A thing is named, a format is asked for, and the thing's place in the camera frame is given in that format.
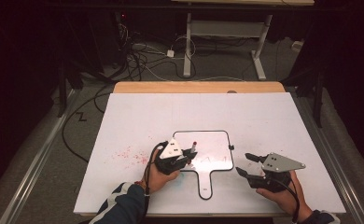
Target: table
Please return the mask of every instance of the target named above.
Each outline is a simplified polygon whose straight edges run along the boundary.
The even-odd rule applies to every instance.
[[[235,146],[234,166],[251,174],[256,174],[259,166],[245,159],[246,152],[265,156],[271,150],[304,161],[307,168],[298,171],[298,176],[306,189],[306,201],[313,208],[345,212],[290,94],[280,83],[120,82],[114,93],[109,97],[75,213],[94,215],[119,183],[141,178],[152,147],[169,140],[173,131],[189,128],[226,130]],[[187,110],[186,104],[196,105],[199,112]],[[198,196],[197,176],[182,172],[161,193],[152,195],[148,216],[284,214],[274,203],[256,194],[235,170],[213,172],[211,176],[214,194],[210,200]]]
[[[312,6],[314,0],[174,0],[177,2],[195,3],[217,3],[217,4],[237,4],[237,5],[287,5],[291,7]],[[273,15],[267,15],[264,22],[240,22],[240,21],[193,21],[191,13],[187,17],[186,32],[186,52],[184,61],[184,77],[190,77],[191,65],[191,36],[211,35],[211,36],[234,36],[234,37],[258,37],[259,43],[256,50],[251,51],[251,57],[255,65],[259,80],[266,80],[263,66],[260,62],[260,53],[266,40],[267,32]]]

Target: dark background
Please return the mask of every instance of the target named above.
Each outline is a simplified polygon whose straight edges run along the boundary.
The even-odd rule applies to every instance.
[[[345,1],[315,3],[329,7]],[[276,42],[285,36],[306,40],[291,80],[285,83],[310,90],[320,71],[339,116],[364,157],[364,1],[350,3],[351,10],[344,14],[274,16],[268,40]],[[0,2],[0,177],[52,107],[50,96],[58,86],[61,60],[74,59],[98,72],[104,64],[117,61],[119,55],[112,49],[119,47],[119,37],[112,32],[111,16],[115,14],[63,14],[32,0]],[[186,29],[185,15],[172,11],[126,16],[129,29],[168,44]],[[238,15],[217,18],[241,19]],[[302,72],[313,66],[314,72]]]

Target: gray carpet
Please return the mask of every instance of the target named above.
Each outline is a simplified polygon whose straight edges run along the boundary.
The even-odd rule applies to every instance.
[[[207,42],[197,43],[196,54],[193,56],[196,73],[192,80],[236,81],[243,79],[258,81],[248,54],[250,50],[256,47],[256,41],[248,40],[238,47],[237,45],[242,42],[232,40],[228,43],[228,45],[219,44],[216,51],[214,51],[215,47]],[[292,41],[289,39],[275,44],[266,43],[260,59],[268,81],[281,80],[287,77],[298,56],[297,52],[290,49],[291,44]],[[155,49],[147,48],[147,50],[160,50],[161,52],[168,50],[167,47],[157,43],[150,43],[150,46]],[[151,61],[161,57],[153,53],[146,53],[145,55]],[[183,54],[180,52],[176,54],[176,57],[182,56]],[[161,63],[165,61],[148,63],[147,68],[152,68],[150,71],[145,70],[142,73],[142,80],[184,80],[175,73],[176,68],[177,73],[182,75],[183,62],[181,60],[166,61],[175,64]],[[111,65],[106,68],[106,72],[109,74],[113,71]],[[138,80],[138,73],[135,71],[134,74],[136,77],[133,79]],[[71,99],[75,100],[69,102],[69,113],[92,98],[104,86],[103,83],[87,74],[83,74],[82,78],[84,87],[81,91],[74,91],[75,98]],[[113,86],[107,86],[102,92],[111,92],[112,90]],[[294,89],[287,88],[287,91],[293,93]],[[13,199],[20,182],[35,160],[35,156],[49,140],[48,137],[54,124],[60,121],[57,118],[59,109],[57,97],[58,92],[54,92],[54,107],[26,139],[0,181],[0,218]],[[310,107],[313,104],[313,99],[296,96],[294,99],[335,185],[340,186],[339,193],[347,213],[339,215],[339,218],[342,223],[364,223],[364,160],[337,116],[326,90],[324,90],[324,104],[321,113],[322,129],[318,129],[311,118]],[[101,110],[105,110],[106,100],[107,96],[99,97],[96,100],[99,109],[93,101],[85,104],[77,111],[82,112],[82,114],[73,114],[65,126],[64,136],[67,144],[87,160],[95,143],[96,134],[103,117]],[[330,152],[336,155],[336,166],[334,165],[335,161],[328,162],[327,154]],[[86,162],[68,151],[63,142],[61,130],[59,130],[49,147],[49,154],[44,159],[44,166],[38,168],[40,175],[32,183],[33,188],[28,192],[28,197],[18,199],[22,205],[21,210],[17,210],[15,219],[10,223],[78,223],[86,220],[86,217],[73,213],[86,166]],[[348,199],[347,196],[351,195],[357,199]],[[274,223],[290,223],[290,217],[278,217],[273,221]],[[239,219],[235,222],[247,222],[247,220]]]

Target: white desk leg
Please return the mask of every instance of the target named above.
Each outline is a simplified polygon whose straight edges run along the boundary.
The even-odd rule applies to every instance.
[[[266,80],[266,76],[264,75],[263,67],[261,66],[260,62],[260,53],[261,49],[263,48],[264,41],[266,40],[267,32],[269,31],[270,22],[272,21],[273,15],[268,15],[266,17],[266,22],[264,22],[263,27],[261,29],[260,38],[259,38],[259,45],[257,50],[252,50],[252,60],[254,61],[255,68],[257,70],[258,78],[260,81]]]
[[[183,76],[190,77],[190,37],[191,37],[191,13],[188,13],[187,25],[186,25],[186,50],[185,50],[185,62],[183,66]]]

